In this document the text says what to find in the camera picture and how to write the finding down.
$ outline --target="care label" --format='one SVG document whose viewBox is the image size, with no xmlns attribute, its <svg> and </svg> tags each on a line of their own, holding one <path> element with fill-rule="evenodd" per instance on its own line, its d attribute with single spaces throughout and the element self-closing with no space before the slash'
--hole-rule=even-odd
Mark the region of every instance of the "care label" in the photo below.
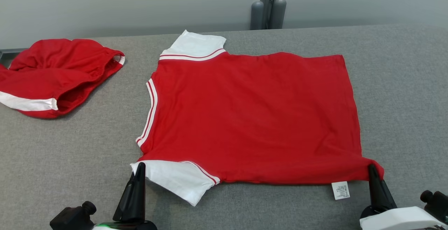
<svg viewBox="0 0 448 230">
<path fill-rule="evenodd" d="M 331 187 L 333 187 L 335 200 L 341 200 L 343 198 L 350 197 L 349 184 L 347 184 L 347 181 L 331 183 Z"/>
</svg>

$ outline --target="gray post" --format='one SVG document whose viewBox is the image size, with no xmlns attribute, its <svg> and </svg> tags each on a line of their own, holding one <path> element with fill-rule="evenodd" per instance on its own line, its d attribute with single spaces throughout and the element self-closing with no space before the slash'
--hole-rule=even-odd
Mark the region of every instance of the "gray post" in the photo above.
<svg viewBox="0 0 448 230">
<path fill-rule="evenodd" d="M 254 2 L 251 9 L 251 30 L 263 29 L 263 2 Z"/>
<path fill-rule="evenodd" d="M 283 19 L 285 18 L 286 0 L 275 0 L 272 5 L 272 15 L 269 29 L 283 28 Z"/>
</svg>

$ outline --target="gray table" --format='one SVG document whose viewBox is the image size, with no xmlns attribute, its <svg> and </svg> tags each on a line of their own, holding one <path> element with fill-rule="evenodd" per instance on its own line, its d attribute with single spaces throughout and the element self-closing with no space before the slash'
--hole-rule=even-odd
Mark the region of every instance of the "gray table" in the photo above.
<svg viewBox="0 0 448 230">
<path fill-rule="evenodd" d="M 448 31 L 427 26 L 354 26 L 215 33 L 233 54 L 287 51 L 342 54 L 358 107 L 363 154 L 380 163 L 399 207 L 423 206 L 426 189 L 448 193 Z M 39 120 L 0 105 L 2 229 L 50 229 L 66 206 L 91 200 L 94 222 L 110 221 L 141 152 L 150 108 L 146 80 L 177 35 L 104 37 L 125 66 L 80 108 Z M 356 229 L 368 183 L 349 182 L 335 201 L 330 185 L 219 184 L 196 207 L 155 184 L 147 219 L 161 230 Z"/>
</svg>

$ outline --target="white robot part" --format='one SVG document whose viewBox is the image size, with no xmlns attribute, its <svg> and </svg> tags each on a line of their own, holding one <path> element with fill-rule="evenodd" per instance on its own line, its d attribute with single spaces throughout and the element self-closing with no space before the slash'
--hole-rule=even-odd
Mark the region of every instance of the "white robot part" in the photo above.
<svg viewBox="0 0 448 230">
<path fill-rule="evenodd" d="M 363 230 L 413 230 L 435 225 L 445 229 L 448 227 L 417 206 L 391 209 L 362 218 L 359 223 Z"/>
</svg>

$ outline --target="red t-shirt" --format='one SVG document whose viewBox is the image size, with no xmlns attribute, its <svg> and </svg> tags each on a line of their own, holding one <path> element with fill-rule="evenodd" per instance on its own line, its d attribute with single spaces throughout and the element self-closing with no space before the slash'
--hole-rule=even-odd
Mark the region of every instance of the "red t-shirt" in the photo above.
<svg viewBox="0 0 448 230">
<path fill-rule="evenodd" d="M 232 55 L 224 42 L 185 31 L 160 56 L 136 139 L 150 180 L 195 205 L 219 182 L 368 180 L 371 163 L 383 175 L 362 157 L 343 56 Z"/>
</svg>

